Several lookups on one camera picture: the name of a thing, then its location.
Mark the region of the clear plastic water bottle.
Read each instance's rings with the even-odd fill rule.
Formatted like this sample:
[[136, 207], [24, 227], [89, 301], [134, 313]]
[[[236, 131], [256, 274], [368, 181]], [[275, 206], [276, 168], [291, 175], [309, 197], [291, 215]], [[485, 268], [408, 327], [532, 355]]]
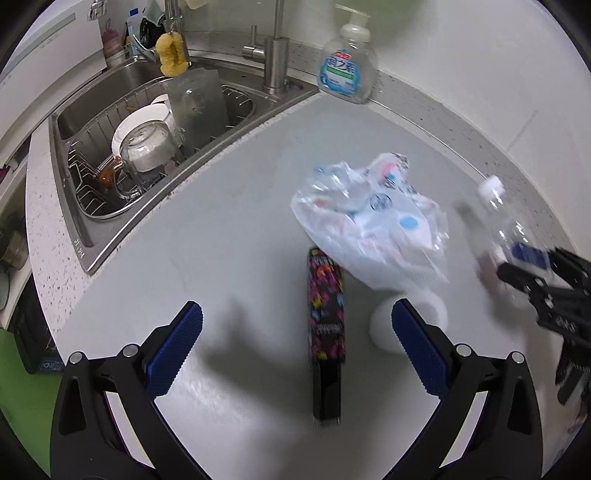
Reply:
[[494, 297], [523, 309], [528, 305], [526, 294], [500, 281], [497, 268], [507, 262], [549, 281], [553, 277], [552, 271], [531, 268], [515, 260], [511, 254], [511, 247], [516, 242], [546, 251], [547, 248], [530, 229], [526, 217], [514, 208], [499, 177], [488, 177], [478, 186], [477, 193], [483, 205], [482, 215], [465, 202], [458, 202], [455, 208], [464, 222], [470, 250], [478, 263], [478, 276]]

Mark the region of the clear plastic bag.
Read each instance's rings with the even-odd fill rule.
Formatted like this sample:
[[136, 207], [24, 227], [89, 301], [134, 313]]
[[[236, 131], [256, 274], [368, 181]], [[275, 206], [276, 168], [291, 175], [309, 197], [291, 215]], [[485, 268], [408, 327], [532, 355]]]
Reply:
[[415, 290], [449, 282], [447, 214], [408, 180], [410, 163], [382, 153], [368, 166], [318, 167], [290, 208], [311, 241], [374, 290]]

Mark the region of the stainless steel kitchen sink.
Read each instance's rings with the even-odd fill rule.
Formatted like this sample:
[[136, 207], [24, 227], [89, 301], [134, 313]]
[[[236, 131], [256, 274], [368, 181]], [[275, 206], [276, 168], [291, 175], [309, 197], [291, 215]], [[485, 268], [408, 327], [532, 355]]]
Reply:
[[198, 65], [217, 73], [218, 127], [191, 148], [160, 100], [167, 78], [132, 58], [72, 94], [50, 117], [51, 159], [62, 213], [82, 270], [92, 275], [166, 195], [247, 132], [317, 93], [288, 78], [283, 93], [263, 90], [263, 71], [221, 58]]

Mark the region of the black colourful patterned box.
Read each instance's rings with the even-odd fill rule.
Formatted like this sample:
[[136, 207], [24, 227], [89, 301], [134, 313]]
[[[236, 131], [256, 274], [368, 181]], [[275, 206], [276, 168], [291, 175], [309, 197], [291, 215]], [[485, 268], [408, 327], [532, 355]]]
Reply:
[[346, 362], [344, 283], [341, 267], [318, 247], [308, 250], [308, 351], [315, 422], [339, 423]]

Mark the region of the black recycling bin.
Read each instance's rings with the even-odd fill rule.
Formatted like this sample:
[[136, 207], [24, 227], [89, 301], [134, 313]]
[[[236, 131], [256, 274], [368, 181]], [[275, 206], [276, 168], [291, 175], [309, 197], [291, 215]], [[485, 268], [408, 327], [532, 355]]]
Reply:
[[9, 331], [29, 374], [61, 373], [64, 363], [48, 328], [33, 277], [26, 282], [16, 304]]

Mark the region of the glass jar in sink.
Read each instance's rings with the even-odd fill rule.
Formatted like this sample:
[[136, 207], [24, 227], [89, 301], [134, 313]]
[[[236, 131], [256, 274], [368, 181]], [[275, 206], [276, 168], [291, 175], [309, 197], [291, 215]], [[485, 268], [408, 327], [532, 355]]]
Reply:
[[163, 121], [149, 121], [135, 127], [123, 139], [120, 156], [124, 169], [145, 189], [185, 160]]

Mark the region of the white plate in sink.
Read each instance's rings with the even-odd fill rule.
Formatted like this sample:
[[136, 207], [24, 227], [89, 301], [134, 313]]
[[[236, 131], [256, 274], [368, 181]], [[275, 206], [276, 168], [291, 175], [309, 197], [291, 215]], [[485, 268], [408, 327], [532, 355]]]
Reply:
[[149, 121], [163, 121], [169, 128], [176, 144], [178, 146], [182, 145], [182, 138], [176, 127], [171, 109], [165, 103], [153, 103], [139, 108], [119, 123], [111, 139], [112, 154], [119, 156], [121, 143], [126, 135], [135, 127]]

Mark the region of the clear glass container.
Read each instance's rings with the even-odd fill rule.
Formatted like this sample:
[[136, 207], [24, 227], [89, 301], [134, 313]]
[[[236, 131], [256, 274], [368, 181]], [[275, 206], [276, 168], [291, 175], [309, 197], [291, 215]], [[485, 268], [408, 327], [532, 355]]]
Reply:
[[190, 69], [167, 80], [164, 90], [188, 156], [225, 132], [228, 109], [216, 70]]

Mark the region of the hand soap pump bottle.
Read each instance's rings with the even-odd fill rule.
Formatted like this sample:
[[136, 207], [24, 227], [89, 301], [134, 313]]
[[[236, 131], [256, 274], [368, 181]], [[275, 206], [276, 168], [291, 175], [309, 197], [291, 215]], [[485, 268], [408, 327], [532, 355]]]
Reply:
[[317, 83], [322, 92], [355, 104], [366, 103], [377, 81], [378, 58], [370, 40], [370, 15], [335, 4], [349, 20], [339, 35], [325, 43], [318, 60]]

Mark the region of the yellow sponge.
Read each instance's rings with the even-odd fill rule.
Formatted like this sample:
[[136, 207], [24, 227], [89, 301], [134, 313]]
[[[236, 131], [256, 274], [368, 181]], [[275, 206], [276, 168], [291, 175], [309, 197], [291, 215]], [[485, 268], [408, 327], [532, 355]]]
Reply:
[[155, 44], [160, 61], [160, 71], [166, 77], [176, 77], [189, 68], [189, 61], [184, 52], [184, 42], [178, 32], [163, 33]]

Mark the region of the white dishwasher appliance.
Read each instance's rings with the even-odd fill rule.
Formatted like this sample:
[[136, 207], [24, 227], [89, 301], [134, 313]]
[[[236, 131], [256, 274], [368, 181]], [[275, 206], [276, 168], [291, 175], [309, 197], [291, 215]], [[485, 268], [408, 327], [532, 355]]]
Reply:
[[27, 31], [1, 72], [1, 163], [66, 97], [106, 69], [102, 1], [57, 1]]

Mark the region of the stainless steel faucet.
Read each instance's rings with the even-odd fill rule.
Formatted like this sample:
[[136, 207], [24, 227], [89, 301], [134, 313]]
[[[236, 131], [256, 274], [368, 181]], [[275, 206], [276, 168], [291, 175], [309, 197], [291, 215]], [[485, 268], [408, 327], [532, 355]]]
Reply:
[[273, 95], [287, 91], [287, 63], [290, 39], [283, 36], [284, 1], [276, 0], [273, 35], [263, 44], [257, 42], [257, 26], [250, 27], [249, 43], [242, 47], [242, 57], [263, 64], [263, 91]]

